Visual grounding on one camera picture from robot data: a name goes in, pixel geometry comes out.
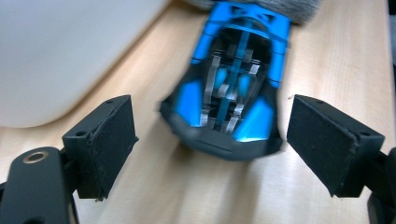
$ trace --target gray fabric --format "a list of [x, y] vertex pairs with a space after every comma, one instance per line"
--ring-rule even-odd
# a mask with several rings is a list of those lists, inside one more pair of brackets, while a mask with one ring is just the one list
[[[213, 0], [185, 1], [202, 9], [210, 9], [215, 4]], [[233, 0], [232, 2], [257, 3], [288, 17], [293, 22], [305, 23], [314, 17], [321, 0]]]
[[396, 64], [396, 16], [390, 16], [390, 39], [392, 43], [393, 64]]

